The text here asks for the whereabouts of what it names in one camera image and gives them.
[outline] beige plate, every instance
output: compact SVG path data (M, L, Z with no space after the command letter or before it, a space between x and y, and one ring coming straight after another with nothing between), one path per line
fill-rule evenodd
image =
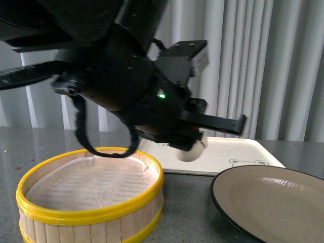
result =
M262 242L324 242L324 180L271 166L242 166L211 185L217 209Z

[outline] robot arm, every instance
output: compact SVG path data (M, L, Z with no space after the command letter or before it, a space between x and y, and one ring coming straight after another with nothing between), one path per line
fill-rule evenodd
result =
M132 145L127 155L137 148L138 136L189 151L202 139L199 128L242 134L244 115L238 120L208 116L204 114L206 101L191 98L187 84L208 64L207 41L178 42L167 49L153 38L166 0L99 2L105 8L96 8L94 1L80 5L72 0L38 0L38 8L47 13L42 15L46 30L2 34L0 39L17 52L60 49L58 56L50 63L0 72L0 89L58 74L52 84L54 91L73 99L79 110L76 134L89 150L93 148L86 138L86 108L81 95L128 126ZM13 27L12 20L3 16L0 14L0 23L7 24L7 29L19 26ZM41 38L47 35L57 38ZM160 48L154 61L147 57L152 42Z

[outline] curtain fold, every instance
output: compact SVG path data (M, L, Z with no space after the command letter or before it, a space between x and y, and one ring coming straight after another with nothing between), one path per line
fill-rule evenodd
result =
M208 102L209 115L244 113L244 138L324 142L323 23L324 1L170 0L155 37L167 47L208 41L210 64L190 80L192 96ZM148 55L154 59L158 49L152 45ZM54 56L20 56L0 43L0 70ZM0 126L75 129L70 99L49 83L1 91ZM90 130L127 130L95 103L88 108Z

